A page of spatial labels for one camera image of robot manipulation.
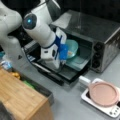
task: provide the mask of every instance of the cable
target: cable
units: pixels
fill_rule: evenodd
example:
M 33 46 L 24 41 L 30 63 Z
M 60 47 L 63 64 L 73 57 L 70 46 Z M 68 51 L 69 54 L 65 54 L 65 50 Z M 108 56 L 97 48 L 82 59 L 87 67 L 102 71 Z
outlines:
M 41 5 L 44 5 L 44 4 L 46 4 L 46 3 L 48 3 L 50 0 L 46 0 L 45 2 L 43 2 L 42 4 L 39 4 L 39 5 L 37 5 L 36 7 L 34 7 L 33 9 L 35 9 L 35 8 L 37 8 L 37 7 L 40 7 Z

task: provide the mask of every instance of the wooden box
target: wooden box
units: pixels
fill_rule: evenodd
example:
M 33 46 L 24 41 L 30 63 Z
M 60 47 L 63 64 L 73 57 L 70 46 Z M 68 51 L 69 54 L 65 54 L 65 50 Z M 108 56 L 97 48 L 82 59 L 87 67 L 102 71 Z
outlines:
M 53 120 L 48 99 L 2 68 L 0 101 L 16 120 Z

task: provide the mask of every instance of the microwave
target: microwave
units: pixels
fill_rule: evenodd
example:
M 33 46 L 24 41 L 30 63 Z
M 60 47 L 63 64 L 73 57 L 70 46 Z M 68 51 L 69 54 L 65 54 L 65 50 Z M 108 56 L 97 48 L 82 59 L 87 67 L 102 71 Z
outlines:
M 69 10 L 50 27 L 53 31 L 59 27 L 68 39 L 78 42 L 75 57 L 68 59 L 59 70 L 52 70 L 39 58 L 38 43 L 32 41 L 24 49 L 38 71 L 59 85 L 75 83 L 89 69 L 103 72 L 119 53 L 120 24 L 117 22 Z

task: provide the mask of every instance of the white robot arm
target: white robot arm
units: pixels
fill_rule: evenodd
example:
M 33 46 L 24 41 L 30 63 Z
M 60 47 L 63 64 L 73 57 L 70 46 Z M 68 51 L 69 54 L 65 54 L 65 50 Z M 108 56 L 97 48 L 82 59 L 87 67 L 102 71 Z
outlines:
M 28 13 L 23 20 L 23 28 L 25 31 L 36 40 L 41 46 L 41 59 L 53 69 L 58 69 L 61 60 L 61 53 L 67 53 L 65 45 L 66 34 L 57 28 L 54 33 L 49 24 L 60 16 L 60 6 L 55 0 L 42 0 L 40 5 Z
M 0 45 L 5 51 L 6 59 L 13 63 L 24 53 L 19 41 L 8 34 L 19 28 L 21 23 L 20 14 L 6 7 L 0 0 Z

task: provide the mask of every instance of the white countertop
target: white countertop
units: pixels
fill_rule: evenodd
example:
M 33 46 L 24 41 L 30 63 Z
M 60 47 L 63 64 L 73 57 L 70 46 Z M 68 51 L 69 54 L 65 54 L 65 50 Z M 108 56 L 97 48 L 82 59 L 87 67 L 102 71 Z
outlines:
M 120 87 L 120 54 L 113 60 L 108 68 L 101 74 L 89 71 L 87 78 L 93 80 L 101 78 Z M 81 94 L 85 90 L 77 83 L 73 88 L 61 87 L 52 83 L 49 89 L 53 92 L 55 103 L 52 111 L 55 120 L 119 120 L 110 118 L 96 108 L 81 100 Z

